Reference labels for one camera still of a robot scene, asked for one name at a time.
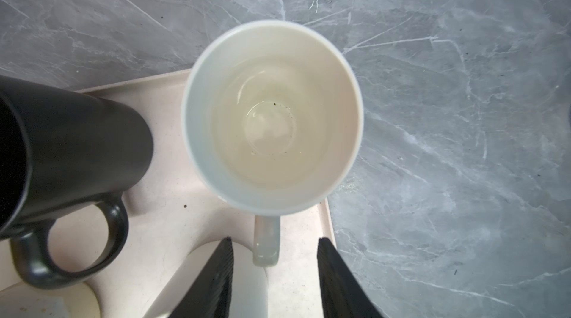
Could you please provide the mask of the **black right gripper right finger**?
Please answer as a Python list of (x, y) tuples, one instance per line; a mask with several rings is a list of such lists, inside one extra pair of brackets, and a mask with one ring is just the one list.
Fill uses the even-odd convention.
[(383, 317), (326, 237), (319, 239), (317, 259), (325, 318)]

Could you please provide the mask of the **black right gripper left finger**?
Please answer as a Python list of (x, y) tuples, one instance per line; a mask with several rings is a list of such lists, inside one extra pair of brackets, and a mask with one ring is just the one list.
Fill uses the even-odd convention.
[(225, 237), (190, 253), (183, 264), (196, 274), (171, 317), (228, 317), (232, 300), (233, 242)]

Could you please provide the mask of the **cream white mug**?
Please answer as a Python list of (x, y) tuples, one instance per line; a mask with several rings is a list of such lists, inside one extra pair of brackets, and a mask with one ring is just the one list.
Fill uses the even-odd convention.
[(254, 215), (253, 261), (280, 257), (280, 220), (322, 202), (350, 171), (364, 105), (343, 54), (306, 26), (260, 20), (214, 40), (188, 77), (184, 144), (206, 187)]

